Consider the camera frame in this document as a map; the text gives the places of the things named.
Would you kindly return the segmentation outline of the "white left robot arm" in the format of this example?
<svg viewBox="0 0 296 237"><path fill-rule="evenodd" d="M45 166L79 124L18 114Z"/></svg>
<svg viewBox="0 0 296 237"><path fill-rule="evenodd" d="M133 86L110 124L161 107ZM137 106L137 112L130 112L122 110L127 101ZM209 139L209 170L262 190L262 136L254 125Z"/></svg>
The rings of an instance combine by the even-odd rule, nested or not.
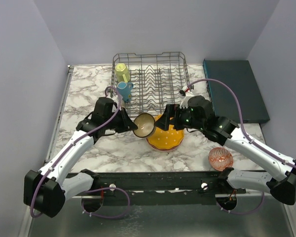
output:
<svg viewBox="0 0 296 237"><path fill-rule="evenodd" d="M123 133L137 129L122 105L122 97L100 97L94 111L77 124L76 130L63 149L39 171L30 170L24 179L24 204L37 218L44 214L55 217L65 202L80 194L94 195L106 190L115 191L116 185L103 185L99 175L84 169L68 177L80 157L105 136L107 130Z"/></svg>

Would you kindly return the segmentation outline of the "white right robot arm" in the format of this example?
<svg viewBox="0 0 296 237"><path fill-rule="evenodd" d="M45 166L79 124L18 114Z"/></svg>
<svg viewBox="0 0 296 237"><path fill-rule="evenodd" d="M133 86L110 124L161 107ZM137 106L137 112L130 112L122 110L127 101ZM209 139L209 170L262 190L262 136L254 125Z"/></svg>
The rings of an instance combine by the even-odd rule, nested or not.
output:
<svg viewBox="0 0 296 237"><path fill-rule="evenodd" d="M200 131L208 140L241 153L263 169L259 173L226 168L217 181L220 192L227 194L233 189L251 189L269 193L281 203L295 204L296 158L261 143L242 131L236 122L216 116L210 101L203 96L187 96L181 104L166 105L154 125L164 131L170 125L175 130Z"/></svg>

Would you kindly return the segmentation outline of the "blue floral mug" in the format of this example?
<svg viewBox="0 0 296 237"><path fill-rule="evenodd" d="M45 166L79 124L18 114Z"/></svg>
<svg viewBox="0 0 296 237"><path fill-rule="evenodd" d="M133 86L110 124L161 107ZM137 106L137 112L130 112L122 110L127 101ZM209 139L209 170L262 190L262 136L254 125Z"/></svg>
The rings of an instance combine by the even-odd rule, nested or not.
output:
<svg viewBox="0 0 296 237"><path fill-rule="evenodd" d="M131 91L133 89L133 83L132 82L119 82L116 87L118 93L122 96L122 99L125 103L130 102L131 100Z"/></svg>

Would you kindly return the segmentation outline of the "pale yellow mug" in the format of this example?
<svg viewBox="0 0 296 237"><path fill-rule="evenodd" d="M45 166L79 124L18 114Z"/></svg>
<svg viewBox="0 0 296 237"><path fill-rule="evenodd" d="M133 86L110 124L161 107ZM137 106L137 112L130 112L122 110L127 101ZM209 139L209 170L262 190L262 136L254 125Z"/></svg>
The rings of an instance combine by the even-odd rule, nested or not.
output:
<svg viewBox="0 0 296 237"><path fill-rule="evenodd" d="M115 76L117 82L129 82L130 81L130 73L127 66L124 63L118 63L115 65Z"/></svg>

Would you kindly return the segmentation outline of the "brown patterned bowl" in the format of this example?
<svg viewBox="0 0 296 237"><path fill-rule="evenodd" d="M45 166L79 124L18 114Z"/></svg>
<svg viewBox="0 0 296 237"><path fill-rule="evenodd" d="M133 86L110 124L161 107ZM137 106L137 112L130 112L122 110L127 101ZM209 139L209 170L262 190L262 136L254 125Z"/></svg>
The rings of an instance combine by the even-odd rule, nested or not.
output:
<svg viewBox="0 0 296 237"><path fill-rule="evenodd" d="M134 124L138 127L133 131L139 138L148 138L155 132L155 119L148 113L142 113L134 119Z"/></svg>

